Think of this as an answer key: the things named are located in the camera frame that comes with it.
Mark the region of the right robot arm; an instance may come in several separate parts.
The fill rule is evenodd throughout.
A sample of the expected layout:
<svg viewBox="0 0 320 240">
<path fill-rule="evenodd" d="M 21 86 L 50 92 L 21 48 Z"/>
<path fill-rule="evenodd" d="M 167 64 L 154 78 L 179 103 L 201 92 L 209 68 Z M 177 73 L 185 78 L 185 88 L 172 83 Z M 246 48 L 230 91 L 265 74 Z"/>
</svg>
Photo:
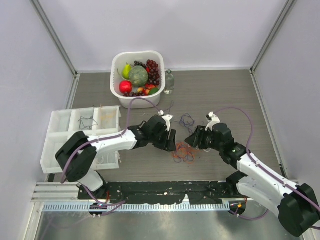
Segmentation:
<svg viewBox="0 0 320 240">
<path fill-rule="evenodd" d="M 272 212 L 283 228 L 300 237 L 320 220 L 320 207 L 311 186 L 291 181 L 259 160 L 247 147 L 236 142 L 225 123 L 197 126 L 185 139 L 193 148 L 216 150 L 222 160 L 236 169 L 227 178 L 226 193 L 253 199 Z"/>
</svg>

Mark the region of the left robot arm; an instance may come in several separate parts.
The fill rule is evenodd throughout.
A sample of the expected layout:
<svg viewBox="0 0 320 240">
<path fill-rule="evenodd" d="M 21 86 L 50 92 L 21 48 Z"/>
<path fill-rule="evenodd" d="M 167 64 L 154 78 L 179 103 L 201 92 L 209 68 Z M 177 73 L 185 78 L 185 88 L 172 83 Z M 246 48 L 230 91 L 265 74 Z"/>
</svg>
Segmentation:
<svg viewBox="0 0 320 240">
<path fill-rule="evenodd" d="M 102 199 L 108 185 L 92 169 L 95 158 L 118 151 L 144 148 L 148 144 L 166 152 L 176 151 L 176 130 L 171 129 L 173 118 L 171 114 L 154 115 L 140 125 L 101 136 L 87 136 L 83 131 L 74 133 L 55 154 L 62 169 L 63 181 L 79 183 L 80 190 L 90 198 Z"/>
</svg>

